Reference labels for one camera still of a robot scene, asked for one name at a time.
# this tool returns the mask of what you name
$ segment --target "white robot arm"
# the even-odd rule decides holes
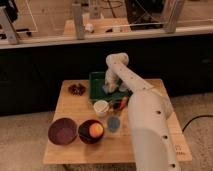
[[[105,83],[113,92],[120,78],[133,92],[128,117],[137,171],[180,171],[166,123],[172,105],[153,85],[128,69],[128,61],[126,53],[107,56]]]

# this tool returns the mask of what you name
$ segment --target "gray floor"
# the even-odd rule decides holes
[[[181,126],[192,117],[213,115],[213,93],[171,98]],[[53,112],[0,117],[0,170],[63,171],[60,165],[43,165],[47,131]],[[193,121],[184,133],[193,155],[181,163],[182,171],[213,171],[213,119]],[[134,165],[78,165],[78,171],[134,171]]]

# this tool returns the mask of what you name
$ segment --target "brown bowl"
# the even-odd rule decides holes
[[[67,145],[77,136],[77,124],[70,118],[61,118],[52,123],[48,131],[49,140],[56,145]]]
[[[92,124],[94,123],[99,123],[102,127],[102,123],[100,123],[99,121],[97,120],[87,120],[85,121],[84,123],[82,123],[79,128],[78,128],[78,135],[79,135],[79,138],[81,139],[81,141],[83,141],[84,143],[86,144],[94,144],[94,143],[97,143],[98,141],[100,141],[104,135],[104,132],[97,138],[94,138],[92,136],[90,136],[89,134],[89,128]]]

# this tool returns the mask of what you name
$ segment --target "orange fruit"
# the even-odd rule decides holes
[[[89,134],[93,138],[100,137],[104,132],[104,128],[99,123],[94,123],[89,127]]]

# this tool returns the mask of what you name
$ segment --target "green tray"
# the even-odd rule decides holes
[[[131,96],[131,91],[120,92],[116,90],[114,93],[106,94],[102,87],[105,83],[105,72],[91,72],[89,74],[89,98],[92,102],[97,100],[121,100],[124,96]]]

